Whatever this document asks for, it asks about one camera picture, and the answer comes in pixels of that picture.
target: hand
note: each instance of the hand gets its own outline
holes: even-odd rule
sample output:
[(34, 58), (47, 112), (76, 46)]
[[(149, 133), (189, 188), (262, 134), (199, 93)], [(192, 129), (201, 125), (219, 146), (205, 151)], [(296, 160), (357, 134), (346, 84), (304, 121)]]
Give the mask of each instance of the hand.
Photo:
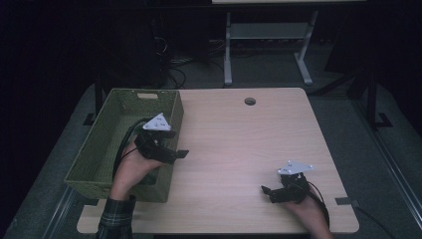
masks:
[(118, 166), (114, 176), (109, 198), (113, 200), (128, 200), (130, 190), (139, 183), (140, 180), (155, 167), (164, 163), (146, 159), (136, 149), (134, 141), (123, 151), (124, 158)]
[(283, 205), (295, 214), (315, 239), (332, 239), (333, 236), (325, 222), (322, 211), (317, 203), (307, 196), (303, 202), (284, 202)]

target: round hole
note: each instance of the round hole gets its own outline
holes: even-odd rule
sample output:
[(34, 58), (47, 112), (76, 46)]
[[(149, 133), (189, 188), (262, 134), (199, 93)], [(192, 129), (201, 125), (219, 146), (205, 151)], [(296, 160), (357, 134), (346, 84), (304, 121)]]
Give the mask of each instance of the round hole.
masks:
[(248, 105), (248, 106), (253, 106), (256, 103), (257, 103), (257, 101), (255, 101), (255, 99), (253, 99), (253, 98), (246, 98), (245, 99), (245, 104)]

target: plaid sleeve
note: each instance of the plaid sleeve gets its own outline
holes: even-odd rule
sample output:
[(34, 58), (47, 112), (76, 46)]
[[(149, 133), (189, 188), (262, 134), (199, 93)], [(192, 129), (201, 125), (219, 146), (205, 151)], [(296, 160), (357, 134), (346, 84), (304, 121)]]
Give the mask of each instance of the plaid sleeve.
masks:
[(130, 196), (128, 201), (108, 199), (100, 220), (98, 239), (131, 239), (131, 221), (136, 199)]

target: table leg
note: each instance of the table leg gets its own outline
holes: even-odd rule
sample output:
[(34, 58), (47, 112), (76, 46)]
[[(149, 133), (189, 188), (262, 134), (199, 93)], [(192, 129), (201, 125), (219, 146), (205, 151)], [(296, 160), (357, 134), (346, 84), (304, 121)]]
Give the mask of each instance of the table leg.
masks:
[(232, 81), (232, 63), (230, 62), (230, 12), (227, 13), (226, 23), (226, 54), (224, 56), (224, 85), (231, 86)]
[(311, 79), (310, 73), (308, 72), (307, 65), (305, 64), (304, 58), (305, 54), (308, 49), (308, 45), (310, 44), (311, 36), (313, 35), (314, 27), (317, 21), (317, 13), (318, 11), (313, 11), (311, 15), (310, 22), (307, 27), (307, 32), (304, 36), (304, 44), (301, 48), (301, 51), (295, 53), (296, 63), (298, 64), (299, 70), (301, 71), (302, 78), (304, 79), (305, 85), (310, 86), (313, 84), (313, 80)]

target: triangular tracker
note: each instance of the triangular tracker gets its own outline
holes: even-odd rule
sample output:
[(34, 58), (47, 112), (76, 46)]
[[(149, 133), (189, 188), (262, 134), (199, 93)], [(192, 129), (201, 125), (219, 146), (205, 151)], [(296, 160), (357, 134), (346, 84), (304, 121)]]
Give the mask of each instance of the triangular tracker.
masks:
[(171, 126), (168, 125), (167, 120), (165, 120), (164, 115), (161, 113), (156, 116), (154, 119), (150, 120), (143, 125), (143, 129), (146, 130), (159, 130), (159, 131), (170, 131)]
[(281, 175), (292, 175), (304, 171), (313, 170), (314, 167), (311, 164), (303, 164), (300, 162), (290, 161), (285, 167), (279, 169)]

